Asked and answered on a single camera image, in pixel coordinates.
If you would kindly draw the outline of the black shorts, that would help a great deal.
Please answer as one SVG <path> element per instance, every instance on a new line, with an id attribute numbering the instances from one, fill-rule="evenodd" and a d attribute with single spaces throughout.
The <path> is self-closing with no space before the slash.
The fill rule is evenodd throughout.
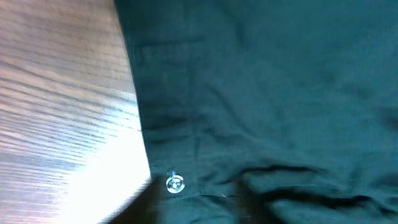
<path id="1" fill-rule="evenodd" d="M 157 223 L 396 223 L 396 0 L 116 1 Z"/>

